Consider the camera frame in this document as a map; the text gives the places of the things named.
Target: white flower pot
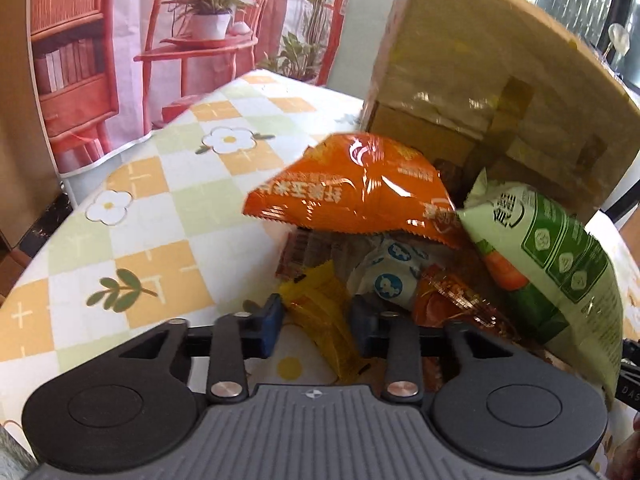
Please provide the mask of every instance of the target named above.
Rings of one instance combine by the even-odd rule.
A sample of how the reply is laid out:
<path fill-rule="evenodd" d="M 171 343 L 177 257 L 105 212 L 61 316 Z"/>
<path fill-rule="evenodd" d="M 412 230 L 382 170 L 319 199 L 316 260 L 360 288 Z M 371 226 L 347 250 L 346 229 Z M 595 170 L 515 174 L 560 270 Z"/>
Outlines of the white flower pot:
<path fill-rule="evenodd" d="M 194 14 L 189 28 L 193 40 L 224 40 L 231 14 Z"/>

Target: white flower print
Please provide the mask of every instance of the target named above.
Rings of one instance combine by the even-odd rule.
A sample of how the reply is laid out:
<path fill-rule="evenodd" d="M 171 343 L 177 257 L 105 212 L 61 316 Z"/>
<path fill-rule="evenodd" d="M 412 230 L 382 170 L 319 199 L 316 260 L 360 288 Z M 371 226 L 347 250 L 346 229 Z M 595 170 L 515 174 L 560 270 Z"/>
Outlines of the white flower print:
<path fill-rule="evenodd" d="M 202 143 L 220 155 L 255 147 L 254 134 L 250 130 L 227 126 L 213 128 L 208 136 L 202 138 Z"/>
<path fill-rule="evenodd" d="M 127 215 L 127 206 L 132 200 L 129 193 L 107 189 L 87 208 L 86 217 L 91 222 L 102 222 L 109 226 L 119 224 Z"/>

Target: snack wrapper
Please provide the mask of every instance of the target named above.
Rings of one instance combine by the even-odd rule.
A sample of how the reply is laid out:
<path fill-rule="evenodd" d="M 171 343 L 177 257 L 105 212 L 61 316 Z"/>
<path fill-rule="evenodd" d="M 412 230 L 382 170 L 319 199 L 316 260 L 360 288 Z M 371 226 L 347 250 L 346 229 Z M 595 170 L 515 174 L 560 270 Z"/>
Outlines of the snack wrapper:
<path fill-rule="evenodd" d="M 276 278 L 293 280 L 309 268 L 334 261 L 338 279 L 346 283 L 351 272 L 375 247 L 383 235 L 348 235 L 298 228 L 289 233 L 276 270 Z"/>
<path fill-rule="evenodd" d="M 623 308 L 600 243 L 557 203 L 524 184 L 488 183 L 484 171 L 458 214 L 523 335 L 603 386 L 610 404 Z"/>
<path fill-rule="evenodd" d="M 351 298 L 335 276 L 334 263 L 329 260 L 303 278 L 283 283 L 279 293 L 291 320 L 318 346 L 338 381 L 353 383 L 368 361 L 358 354 L 347 325 Z"/>
<path fill-rule="evenodd" d="M 429 260 L 423 250 L 386 238 L 353 270 L 347 290 L 352 295 L 375 292 L 383 300 L 410 311 L 420 274 Z"/>
<path fill-rule="evenodd" d="M 373 134 L 334 134 L 247 196 L 245 215 L 315 230 L 404 230 L 466 241 L 438 171 L 417 150 Z"/>
<path fill-rule="evenodd" d="M 437 265 L 426 269 L 418 282 L 412 317 L 420 326 L 441 327 L 456 319 L 510 341 L 518 339 L 514 327 L 491 303 Z"/>

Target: poster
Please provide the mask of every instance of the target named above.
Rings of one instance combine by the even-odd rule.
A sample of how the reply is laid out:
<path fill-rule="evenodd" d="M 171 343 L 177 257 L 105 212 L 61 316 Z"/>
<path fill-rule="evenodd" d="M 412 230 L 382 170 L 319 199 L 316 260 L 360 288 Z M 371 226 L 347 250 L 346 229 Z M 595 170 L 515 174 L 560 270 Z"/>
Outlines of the poster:
<path fill-rule="evenodd" d="M 184 1 L 30 0 L 36 89 L 63 178 L 256 66 L 326 82 L 347 0 L 217 0 L 215 16 Z M 218 39 L 197 33 L 198 22 L 225 17 Z"/>

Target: tablecloth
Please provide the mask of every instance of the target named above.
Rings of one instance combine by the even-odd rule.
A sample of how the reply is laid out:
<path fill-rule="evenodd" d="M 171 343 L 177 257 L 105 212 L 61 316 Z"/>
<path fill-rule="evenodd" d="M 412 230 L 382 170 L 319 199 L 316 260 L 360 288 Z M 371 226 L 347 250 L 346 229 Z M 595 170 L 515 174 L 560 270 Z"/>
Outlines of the tablecloth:
<path fill-rule="evenodd" d="M 258 70 L 123 153 L 121 167 L 63 223 L 0 308 L 2 425 L 28 448 L 20 416 L 41 384 L 167 319 L 211 324 L 244 300 L 264 302 L 277 288 L 291 227 L 243 216 L 244 197 L 307 146 L 353 131 L 361 108 L 358 99 Z M 625 336 L 638 339 L 638 267 L 603 214 L 588 229 L 614 263 Z M 251 361 L 250 386 L 336 378 L 291 324 L 271 359 Z M 206 367 L 194 360 L 193 390 L 204 390 Z M 608 467 L 613 476 L 619 445 L 640 446 L 640 433 L 626 440 L 635 414 L 616 403 L 594 459 L 600 472 Z"/>

